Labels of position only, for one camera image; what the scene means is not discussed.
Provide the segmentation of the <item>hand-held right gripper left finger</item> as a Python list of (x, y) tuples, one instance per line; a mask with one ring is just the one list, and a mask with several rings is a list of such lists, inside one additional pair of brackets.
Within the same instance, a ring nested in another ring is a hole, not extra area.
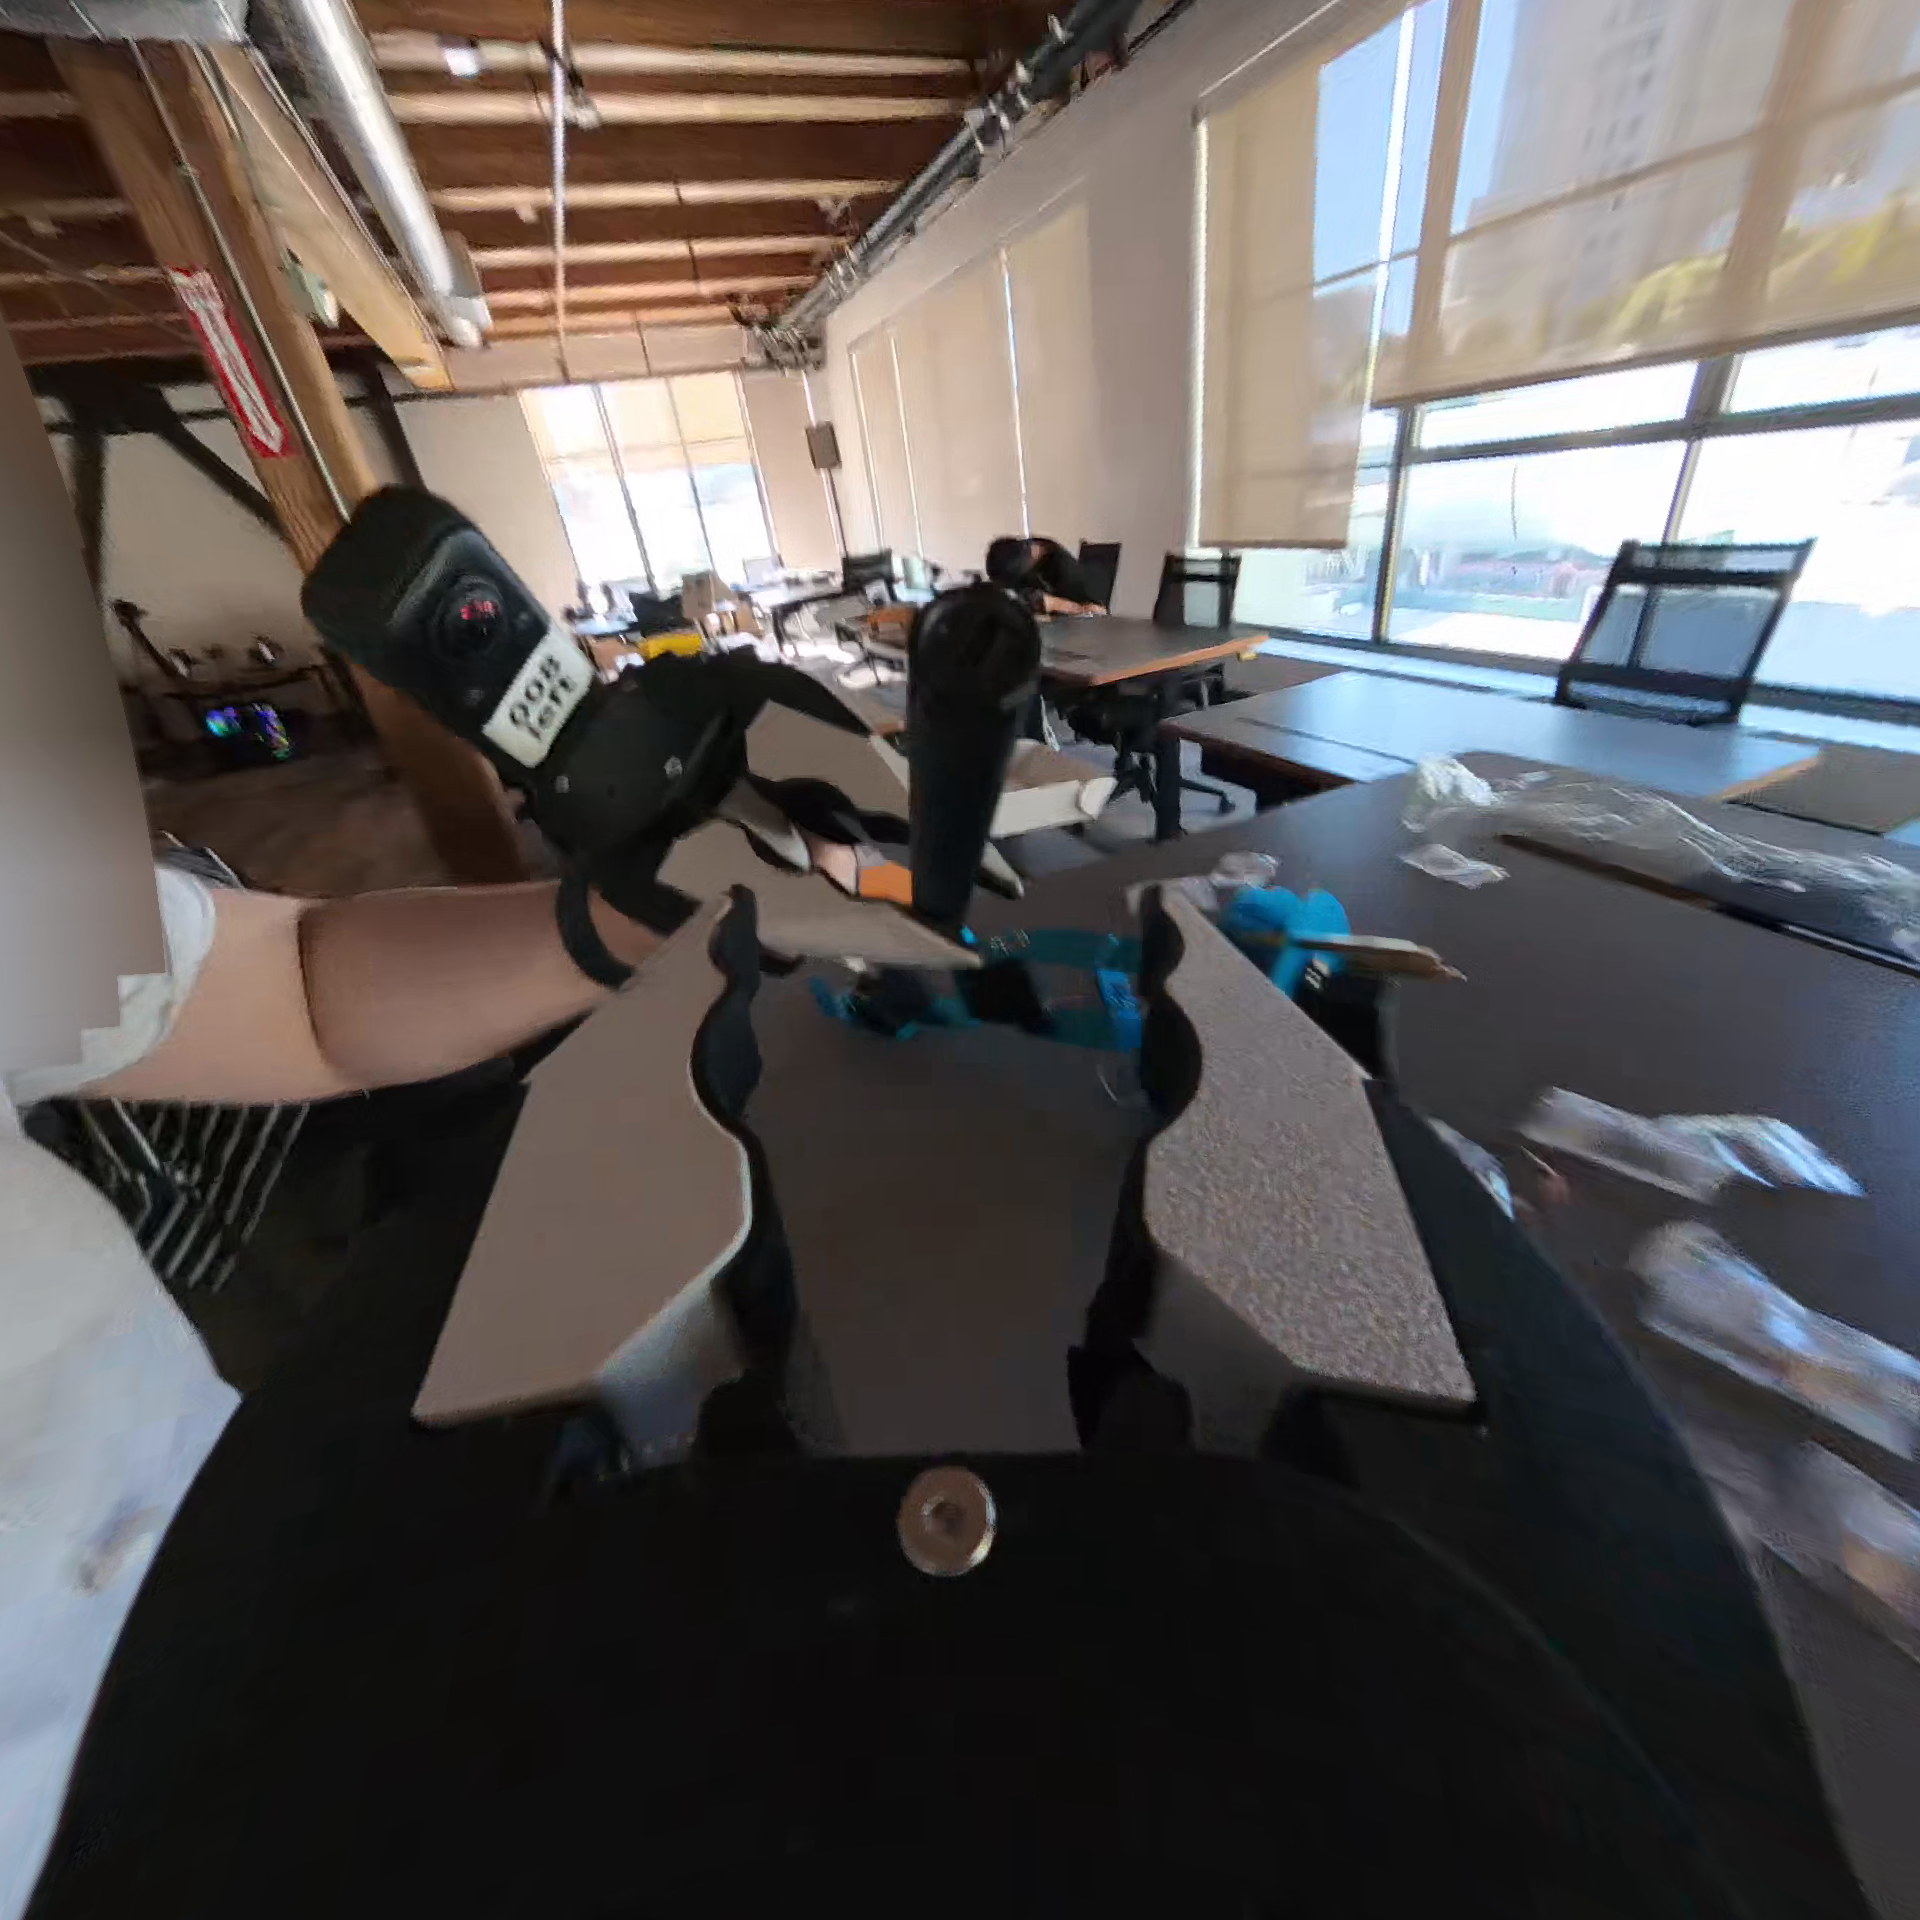
[(526, 1082), (414, 1420), (587, 1413), (627, 1457), (799, 1445), (799, 1307), (750, 1104), (756, 900), (695, 907)]

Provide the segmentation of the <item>tan flat wooden piece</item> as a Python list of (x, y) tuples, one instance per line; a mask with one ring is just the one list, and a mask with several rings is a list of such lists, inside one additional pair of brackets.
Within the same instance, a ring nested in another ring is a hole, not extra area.
[(1403, 977), (1419, 981), (1464, 981), (1438, 950), (1396, 938), (1353, 932), (1276, 932), (1263, 939), (1277, 954), (1331, 956), (1342, 968), (1369, 977)]

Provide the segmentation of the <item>black electric screwdriver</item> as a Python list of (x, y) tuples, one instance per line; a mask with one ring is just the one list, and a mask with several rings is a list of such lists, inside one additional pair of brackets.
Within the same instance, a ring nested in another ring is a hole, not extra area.
[(1014, 744), (1039, 692), (1039, 624), (995, 582), (951, 588), (904, 644), (911, 913), (941, 932), (968, 914)]

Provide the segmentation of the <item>person's left forearm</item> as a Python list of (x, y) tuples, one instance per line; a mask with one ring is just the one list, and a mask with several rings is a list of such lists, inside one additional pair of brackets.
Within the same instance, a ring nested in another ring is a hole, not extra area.
[(440, 1080), (590, 1013), (608, 984), (563, 942), (559, 886), (321, 900), (157, 868), (168, 972), (141, 988), (77, 1088), (269, 1107)]

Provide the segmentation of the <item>black white striped cloth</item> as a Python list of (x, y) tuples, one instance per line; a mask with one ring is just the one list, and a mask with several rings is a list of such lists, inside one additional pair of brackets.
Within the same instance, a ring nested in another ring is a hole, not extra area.
[(125, 1221), (160, 1282), (222, 1289), (295, 1154), (308, 1107), (61, 1097), (52, 1145)]

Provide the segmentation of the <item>red white sign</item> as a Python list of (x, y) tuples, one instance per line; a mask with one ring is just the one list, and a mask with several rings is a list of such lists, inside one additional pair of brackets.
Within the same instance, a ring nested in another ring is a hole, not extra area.
[(247, 330), (235, 321), (216, 274), (206, 267), (176, 267), (172, 264), (160, 269), (247, 453), (259, 459), (289, 457), (295, 435), (262, 381)]

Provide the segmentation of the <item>large clear plastic wrap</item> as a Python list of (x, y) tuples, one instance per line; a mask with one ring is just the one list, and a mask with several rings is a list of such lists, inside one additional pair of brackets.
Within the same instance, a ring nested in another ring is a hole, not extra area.
[(1915, 972), (1915, 856), (1843, 833), (1793, 844), (1733, 804), (1557, 765), (1480, 774), (1463, 760), (1423, 760), (1413, 770), (1400, 824), (1423, 846), (1501, 844)]

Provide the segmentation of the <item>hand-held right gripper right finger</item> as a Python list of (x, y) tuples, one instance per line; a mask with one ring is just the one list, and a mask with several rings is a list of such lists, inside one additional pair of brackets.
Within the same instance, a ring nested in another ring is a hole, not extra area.
[(1148, 1120), (1068, 1353), (1089, 1454), (1263, 1454), (1305, 1409), (1477, 1410), (1359, 1064), (1183, 893), (1140, 897)]

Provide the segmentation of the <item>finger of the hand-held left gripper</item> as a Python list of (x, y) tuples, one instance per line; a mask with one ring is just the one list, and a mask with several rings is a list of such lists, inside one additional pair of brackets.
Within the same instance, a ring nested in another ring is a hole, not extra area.
[(901, 806), (855, 804), (815, 778), (740, 778), (715, 817), (771, 862), (771, 877), (726, 881), (731, 893), (755, 898), (758, 946), (767, 954), (853, 970), (974, 973), (987, 968), (964, 924), (945, 926), (917, 913), (913, 868), (903, 898), (865, 897), (822, 868), (819, 849), (825, 846), (904, 849)]
[[(820, 780), (859, 810), (899, 819), (908, 813), (908, 761), (861, 723), (853, 730), (830, 726), (767, 704), (747, 732), (747, 756), (761, 780)], [(1115, 786), (1115, 774), (1102, 774), (1093, 763), (1039, 740), (1019, 739), (1001, 781), (989, 838), (1089, 826)]]

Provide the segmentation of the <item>beige roller blind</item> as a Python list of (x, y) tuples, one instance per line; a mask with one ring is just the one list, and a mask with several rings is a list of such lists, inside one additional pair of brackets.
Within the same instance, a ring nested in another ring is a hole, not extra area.
[(1915, 3), (1463, 5), (1376, 401), (1915, 323)]
[(1400, 33), (1388, 27), (1200, 125), (1201, 544), (1349, 542), (1399, 99)]
[(1027, 529), (1093, 534), (1096, 410), (1087, 216), (1068, 202), (1004, 251)]

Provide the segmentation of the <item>silver ceiling duct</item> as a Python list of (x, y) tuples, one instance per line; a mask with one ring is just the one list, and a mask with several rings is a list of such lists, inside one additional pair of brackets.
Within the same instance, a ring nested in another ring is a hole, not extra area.
[(439, 337), (461, 349), (480, 347), (486, 301), (429, 204), (353, 8), (253, 3), (247, 16), (253, 37), (288, 64), (308, 110), (332, 130)]

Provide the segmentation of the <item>large window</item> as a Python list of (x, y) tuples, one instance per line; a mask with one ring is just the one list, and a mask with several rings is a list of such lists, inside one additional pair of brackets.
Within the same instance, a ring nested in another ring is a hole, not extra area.
[(1625, 542), (1809, 544), (1760, 686), (1912, 707), (1915, 326), (1369, 413), (1347, 544), (1247, 553), (1236, 614), (1557, 665)]

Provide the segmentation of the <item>grey desk with wood edge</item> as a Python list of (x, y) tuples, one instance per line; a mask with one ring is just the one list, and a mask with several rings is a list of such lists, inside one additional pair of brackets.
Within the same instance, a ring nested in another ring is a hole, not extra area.
[(1643, 786), (1676, 800), (1740, 800), (1803, 774), (1814, 740), (1691, 730), (1533, 704), (1515, 694), (1369, 675), (1331, 675), (1163, 723), (1159, 761), (1200, 749), (1214, 778), (1254, 795), (1247, 844), (1277, 849), (1313, 827), (1359, 826), (1395, 838), (1415, 768), (1457, 760), (1477, 774), (1549, 772)]

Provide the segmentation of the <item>person's white shirt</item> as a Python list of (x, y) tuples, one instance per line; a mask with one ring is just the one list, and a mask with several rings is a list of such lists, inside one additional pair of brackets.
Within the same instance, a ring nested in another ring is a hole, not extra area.
[(3, 1916), (29, 1905), (139, 1584), (237, 1409), (116, 1208), (23, 1123), (168, 1036), (214, 914), (188, 872), (157, 866), (156, 889), (161, 970), (120, 981), (75, 1064), (5, 1075)]

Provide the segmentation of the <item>blue hobby robot arm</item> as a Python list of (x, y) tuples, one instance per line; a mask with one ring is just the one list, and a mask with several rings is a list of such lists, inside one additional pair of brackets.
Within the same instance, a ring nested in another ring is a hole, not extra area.
[[(1181, 877), (1167, 889), (1195, 906), (1229, 948), (1311, 1016), (1343, 1018), (1350, 1006), (1369, 1013), (1377, 1000), (1376, 984), (1392, 978), (1353, 972), (1331, 956), (1272, 950), (1263, 942), (1276, 932), (1353, 932), (1347, 907), (1326, 892), (1299, 897), (1270, 884), (1214, 910), (1201, 898), (1201, 877)], [(811, 978), (808, 992), (828, 1020), (884, 1040), (997, 1024), (1076, 1049), (1140, 1048), (1145, 961), (1137, 936), (1032, 929), (975, 944), (989, 962), (974, 973), (873, 972), (846, 988)]]

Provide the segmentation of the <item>wood edged office desk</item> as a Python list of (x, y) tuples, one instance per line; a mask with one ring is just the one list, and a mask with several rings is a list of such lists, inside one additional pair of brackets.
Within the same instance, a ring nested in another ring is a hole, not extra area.
[(1254, 653), (1270, 632), (1238, 621), (1195, 629), (1126, 614), (1054, 614), (1039, 621), (1039, 641), (1045, 688), (1093, 691), (1204, 675)]

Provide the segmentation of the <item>black mesh office chair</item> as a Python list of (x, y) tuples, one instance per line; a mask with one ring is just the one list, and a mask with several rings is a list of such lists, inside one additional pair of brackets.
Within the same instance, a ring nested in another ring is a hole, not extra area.
[(1814, 542), (1622, 542), (1552, 700), (1588, 714), (1727, 730)]

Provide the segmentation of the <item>dark desk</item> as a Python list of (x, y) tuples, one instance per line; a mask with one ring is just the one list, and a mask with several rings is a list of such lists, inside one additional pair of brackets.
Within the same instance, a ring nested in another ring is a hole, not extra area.
[(1549, 1084), (1783, 1097), (1862, 1150), (1864, 1221), (1750, 1195), (1814, 1306), (1915, 1334), (1915, 988), (1519, 856), (1392, 872), (1382, 785), (1244, 837), (1433, 932), (1373, 1120), (1477, 1380), (1288, 1385), (1204, 1427), (1227, 1329), (1072, 1443), (1068, 1360), (1132, 1120), (1007, 1034), (873, 1040), (797, 978), (751, 1016), (803, 1302), (851, 1457), (689, 1473), (686, 1730), (631, 1916), (1915, 1916), (1915, 1678), (1780, 1600), (1681, 1434), (1705, 1368), (1625, 1329), (1621, 1176), (1501, 1217)]

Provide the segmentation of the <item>wooden support post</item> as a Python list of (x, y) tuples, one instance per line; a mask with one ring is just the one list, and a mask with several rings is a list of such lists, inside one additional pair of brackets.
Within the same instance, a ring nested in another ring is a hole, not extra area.
[[(377, 478), (319, 337), (296, 312), (207, 60), (177, 41), (51, 38), (51, 52), (157, 266), (214, 272), (244, 325), (295, 453), (259, 459), (243, 448), (296, 568), (310, 570)], [(526, 877), (488, 763), (392, 688), (351, 662), (342, 673), (446, 875)]]

